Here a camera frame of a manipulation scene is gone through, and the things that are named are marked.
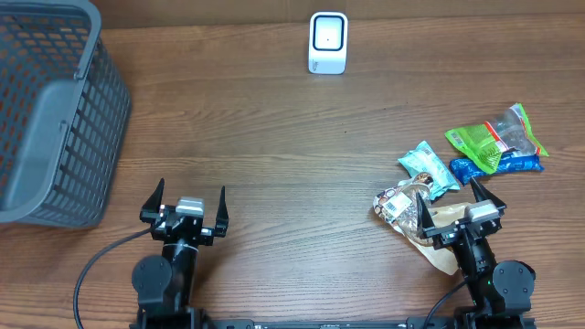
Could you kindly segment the beige clear plastic bag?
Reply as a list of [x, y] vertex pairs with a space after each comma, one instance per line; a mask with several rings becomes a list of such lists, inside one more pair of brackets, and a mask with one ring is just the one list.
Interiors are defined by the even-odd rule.
[[436, 269], [453, 275], [458, 270], [454, 253], [450, 249], [435, 249], [432, 239], [418, 236], [418, 199], [420, 195], [429, 209], [437, 228], [450, 225], [463, 215], [470, 203], [463, 202], [444, 207], [431, 207], [432, 176], [421, 172], [396, 186], [378, 193], [373, 200], [373, 210], [381, 219], [405, 237]]

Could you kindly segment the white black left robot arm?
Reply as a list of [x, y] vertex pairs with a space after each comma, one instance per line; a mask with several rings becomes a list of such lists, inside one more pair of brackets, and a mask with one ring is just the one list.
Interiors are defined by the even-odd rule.
[[138, 311], [130, 329], [211, 329], [215, 325], [203, 309], [190, 306], [201, 246], [224, 238], [229, 227], [225, 192], [220, 192], [215, 226], [204, 226], [205, 203], [183, 196], [174, 206], [162, 203], [165, 181], [160, 180], [143, 204], [140, 219], [150, 225], [154, 240], [163, 243], [159, 255], [147, 256], [135, 265], [132, 285]]

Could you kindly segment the teal wet wipes pack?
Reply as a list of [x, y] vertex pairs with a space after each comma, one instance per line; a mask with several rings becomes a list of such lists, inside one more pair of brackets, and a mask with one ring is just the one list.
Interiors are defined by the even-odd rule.
[[413, 150], [398, 159], [411, 177], [421, 173], [432, 177], [431, 201], [442, 197], [449, 190], [458, 191], [460, 186], [440, 157], [434, 153], [426, 142], [420, 142]]

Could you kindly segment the blue snack bar wrapper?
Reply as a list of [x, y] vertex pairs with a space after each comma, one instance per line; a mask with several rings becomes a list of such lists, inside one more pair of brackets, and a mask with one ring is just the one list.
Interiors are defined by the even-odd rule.
[[[465, 186], [473, 177], [489, 176], [468, 158], [457, 158], [450, 161], [449, 168], [453, 175]], [[545, 167], [540, 163], [538, 155], [515, 156], [504, 154], [495, 170], [495, 175], [511, 174], [516, 172], [537, 171], [543, 172]]]

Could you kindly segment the green clear snack bag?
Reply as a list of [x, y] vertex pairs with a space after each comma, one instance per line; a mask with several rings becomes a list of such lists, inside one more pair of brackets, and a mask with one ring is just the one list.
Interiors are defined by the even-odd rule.
[[444, 135], [455, 149], [489, 175], [495, 173], [504, 154], [548, 156], [534, 135], [521, 103], [512, 105], [494, 119], [453, 128]]

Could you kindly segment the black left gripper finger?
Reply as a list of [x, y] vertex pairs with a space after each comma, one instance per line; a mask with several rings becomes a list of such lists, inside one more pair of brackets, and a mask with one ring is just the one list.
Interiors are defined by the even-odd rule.
[[229, 212], [226, 204], [225, 187], [221, 188], [218, 212], [216, 215], [216, 225], [214, 227], [215, 237], [225, 237], [229, 227]]
[[164, 188], [165, 180], [161, 178], [154, 192], [149, 196], [149, 198], [141, 207], [139, 218], [142, 222], [155, 223], [159, 218], [159, 211], [162, 204]]

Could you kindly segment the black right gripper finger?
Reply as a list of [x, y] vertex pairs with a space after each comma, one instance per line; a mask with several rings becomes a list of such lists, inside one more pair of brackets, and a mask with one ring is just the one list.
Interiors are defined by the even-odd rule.
[[487, 188], [485, 188], [480, 182], [478, 182], [474, 177], [470, 180], [470, 185], [473, 190], [473, 195], [477, 203], [489, 200], [491, 201], [495, 207], [498, 209], [500, 213], [503, 213], [506, 209], [506, 203], [490, 192]]
[[426, 206], [421, 193], [416, 194], [417, 200], [417, 236], [420, 239], [427, 239], [429, 233], [435, 229], [431, 213]]

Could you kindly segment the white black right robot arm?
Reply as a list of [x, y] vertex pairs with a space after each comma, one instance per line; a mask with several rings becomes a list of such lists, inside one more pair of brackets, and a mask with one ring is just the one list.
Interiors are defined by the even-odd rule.
[[[427, 314], [423, 328], [534, 328], [533, 319], [524, 314], [531, 310], [536, 272], [518, 260], [498, 262], [487, 237], [502, 228], [506, 203], [476, 179], [470, 181], [475, 202], [463, 216], [450, 225], [437, 227], [431, 213], [417, 196], [417, 230], [421, 239], [431, 239], [436, 249], [451, 249], [463, 281], [447, 292]], [[461, 288], [467, 288], [473, 301], [460, 307], [453, 316], [433, 319], [438, 309]]]

